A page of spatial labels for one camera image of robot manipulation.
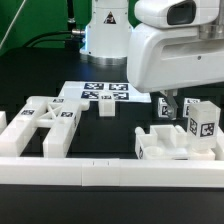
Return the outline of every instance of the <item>white robot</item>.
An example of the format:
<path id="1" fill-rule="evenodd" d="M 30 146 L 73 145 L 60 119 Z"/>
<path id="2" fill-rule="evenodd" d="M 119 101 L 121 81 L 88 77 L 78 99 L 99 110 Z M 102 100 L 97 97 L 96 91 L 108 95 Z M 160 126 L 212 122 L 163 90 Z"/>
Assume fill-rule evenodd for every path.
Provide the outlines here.
<path id="1" fill-rule="evenodd" d="M 102 65 L 126 64 L 131 32 L 127 0 L 93 0 L 81 58 Z"/>
<path id="2" fill-rule="evenodd" d="M 223 0 L 140 0 L 127 75 L 140 92 L 163 91 L 176 117 L 178 88 L 224 81 Z"/>

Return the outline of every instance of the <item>warning sticker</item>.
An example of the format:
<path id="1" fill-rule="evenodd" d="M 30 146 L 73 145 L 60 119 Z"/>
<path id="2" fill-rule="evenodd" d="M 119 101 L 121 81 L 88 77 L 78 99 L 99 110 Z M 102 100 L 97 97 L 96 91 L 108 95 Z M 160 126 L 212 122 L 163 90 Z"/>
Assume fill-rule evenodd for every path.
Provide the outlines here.
<path id="1" fill-rule="evenodd" d="M 117 24 L 115 19 L 114 19 L 114 16 L 113 16 L 112 12 L 109 13 L 109 15 L 105 19 L 104 23 L 105 24 Z"/>

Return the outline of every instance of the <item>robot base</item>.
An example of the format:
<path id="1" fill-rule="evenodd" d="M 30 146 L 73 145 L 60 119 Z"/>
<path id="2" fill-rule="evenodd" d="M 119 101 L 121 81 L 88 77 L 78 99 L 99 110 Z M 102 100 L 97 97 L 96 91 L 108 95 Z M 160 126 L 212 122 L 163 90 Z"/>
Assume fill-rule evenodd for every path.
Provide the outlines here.
<path id="1" fill-rule="evenodd" d="M 92 55 L 86 54 L 85 50 L 80 51 L 80 58 L 83 61 L 88 61 L 94 64 L 99 65 L 123 65 L 127 64 L 127 57 L 123 58 L 103 58 L 103 57 L 94 57 Z"/>

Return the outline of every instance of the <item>black and white pattern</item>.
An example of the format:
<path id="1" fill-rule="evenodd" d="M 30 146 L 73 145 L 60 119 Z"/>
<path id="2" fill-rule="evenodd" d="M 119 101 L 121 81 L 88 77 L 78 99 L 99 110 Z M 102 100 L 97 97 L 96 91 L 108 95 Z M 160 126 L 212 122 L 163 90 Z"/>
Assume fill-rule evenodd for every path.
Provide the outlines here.
<path id="1" fill-rule="evenodd" d="M 214 135 L 215 123 L 201 125 L 201 137 L 209 137 Z"/>
<path id="2" fill-rule="evenodd" d="M 54 99 L 53 103 L 63 103 L 64 99 Z"/>
<path id="3" fill-rule="evenodd" d="M 21 114 L 22 115 L 33 115 L 33 113 L 35 112 L 35 110 L 24 110 Z"/>
<path id="4" fill-rule="evenodd" d="M 143 158 L 143 150 L 142 148 L 140 147 L 140 151 L 139 151 L 139 159 L 142 159 Z"/>
<path id="5" fill-rule="evenodd" d="M 72 117 L 73 113 L 72 112 L 62 112 L 61 117 Z"/>
<path id="6" fill-rule="evenodd" d="M 103 90 L 104 89 L 104 83 L 85 83 L 84 89 Z"/>
<path id="7" fill-rule="evenodd" d="M 101 96 L 102 100 L 112 100 L 112 96 L 109 95 L 105 95 L 105 96 Z"/>
<path id="8" fill-rule="evenodd" d="M 199 103 L 200 100 L 199 99 L 187 99 L 187 103 Z"/>
<path id="9" fill-rule="evenodd" d="M 128 91 L 128 84 L 109 84 L 109 90 Z"/>
<path id="10" fill-rule="evenodd" d="M 167 115 L 168 114 L 168 108 L 167 106 L 162 106 L 162 115 Z"/>
<path id="11" fill-rule="evenodd" d="M 196 136 L 198 131 L 198 124 L 192 118 L 190 120 L 190 131 Z"/>
<path id="12" fill-rule="evenodd" d="M 83 91 L 81 98 L 82 99 L 98 100 L 98 98 L 99 98 L 99 92 Z"/>
<path id="13" fill-rule="evenodd" d="M 129 93 L 113 93 L 115 100 L 129 100 Z"/>

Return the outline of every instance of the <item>white box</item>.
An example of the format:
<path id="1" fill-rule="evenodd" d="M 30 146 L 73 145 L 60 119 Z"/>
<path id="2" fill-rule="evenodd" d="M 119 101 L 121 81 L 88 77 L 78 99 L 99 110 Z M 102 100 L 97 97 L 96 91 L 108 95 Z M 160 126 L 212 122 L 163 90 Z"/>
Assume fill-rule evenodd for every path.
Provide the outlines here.
<path id="1" fill-rule="evenodd" d="M 115 99 L 112 92 L 100 92 L 98 105 L 100 117 L 115 116 Z"/>

